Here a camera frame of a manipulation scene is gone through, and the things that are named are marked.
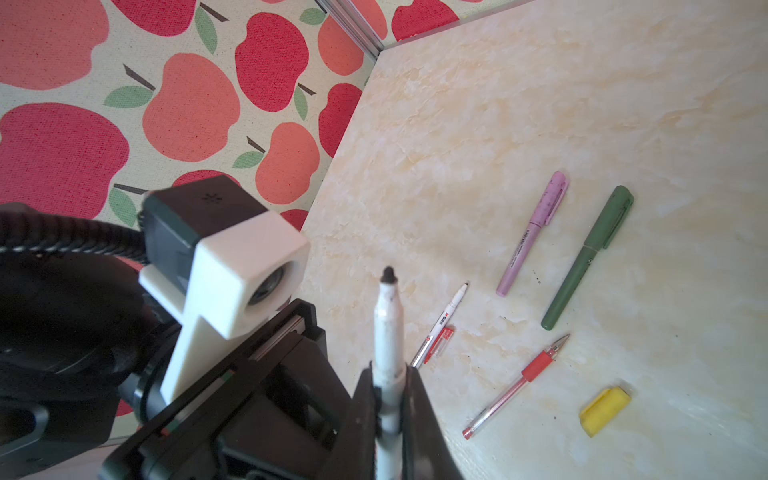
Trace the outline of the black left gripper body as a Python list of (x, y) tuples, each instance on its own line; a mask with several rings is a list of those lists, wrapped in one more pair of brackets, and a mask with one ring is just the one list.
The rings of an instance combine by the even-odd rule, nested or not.
[(1, 475), (104, 444), (118, 406), (138, 431), (103, 479), (312, 479), (351, 404), (315, 310), (296, 300), (175, 401), (159, 391), (180, 328), (113, 258), (1, 258)]

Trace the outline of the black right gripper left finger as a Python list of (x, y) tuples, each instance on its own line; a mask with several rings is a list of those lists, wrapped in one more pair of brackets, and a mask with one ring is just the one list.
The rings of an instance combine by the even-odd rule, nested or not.
[(374, 479), (377, 432), (372, 369), (361, 372), (334, 446), (316, 479)]

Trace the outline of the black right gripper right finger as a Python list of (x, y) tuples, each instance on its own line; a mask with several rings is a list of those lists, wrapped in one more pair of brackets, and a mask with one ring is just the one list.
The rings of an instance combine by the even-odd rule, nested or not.
[(463, 479), (446, 444), (420, 373), (410, 366), (406, 367), (403, 392), (403, 478)]

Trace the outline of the white pen black tip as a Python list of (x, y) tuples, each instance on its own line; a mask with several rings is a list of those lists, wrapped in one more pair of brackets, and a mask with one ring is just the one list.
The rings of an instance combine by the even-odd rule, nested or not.
[(374, 309), (372, 375), (377, 403), (375, 478), (399, 479), (402, 462), (401, 405), (406, 363), (403, 352), (404, 310), (394, 268), (387, 266), (380, 279)]

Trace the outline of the red gel pen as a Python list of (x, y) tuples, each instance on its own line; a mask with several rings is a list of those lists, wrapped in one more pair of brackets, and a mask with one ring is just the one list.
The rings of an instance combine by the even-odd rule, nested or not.
[(504, 406), (509, 403), (528, 384), (535, 381), (552, 363), (570, 339), (571, 334), (566, 334), (554, 343), (542, 350), (520, 373), (520, 377), (505, 391), (500, 393), (490, 404), (478, 413), (463, 429), (462, 436), (466, 440), (472, 439)]

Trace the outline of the pink pen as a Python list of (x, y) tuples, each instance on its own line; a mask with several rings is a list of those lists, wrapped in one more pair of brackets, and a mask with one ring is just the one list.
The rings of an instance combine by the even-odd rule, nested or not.
[(569, 184), (570, 180), (564, 173), (554, 172), (496, 288), (498, 296), (505, 297), (511, 290), (541, 230), (550, 224), (563, 201)]

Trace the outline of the green pen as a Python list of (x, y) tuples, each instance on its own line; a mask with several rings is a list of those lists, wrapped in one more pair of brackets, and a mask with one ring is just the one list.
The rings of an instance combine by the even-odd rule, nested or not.
[(551, 331), (555, 327), (597, 254), (609, 247), (633, 204), (634, 196), (630, 190), (624, 185), (616, 186), (545, 312), (540, 322), (544, 330)]

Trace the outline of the yellow pen cap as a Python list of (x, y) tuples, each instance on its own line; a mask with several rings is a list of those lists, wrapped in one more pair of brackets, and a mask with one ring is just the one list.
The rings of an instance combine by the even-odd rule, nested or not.
[(595, 437), (631, 400), (632, 397), (619, 386), (603, 390), (579, 413), (582, 429), (588, 437)]

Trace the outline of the aluminium frame post left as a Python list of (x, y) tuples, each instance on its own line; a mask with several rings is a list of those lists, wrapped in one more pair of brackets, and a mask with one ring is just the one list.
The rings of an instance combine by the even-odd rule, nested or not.
[(368, 58), (379, 58), (384, 44), (352, 1), (315, 0), (315, 3), (341, 26)]

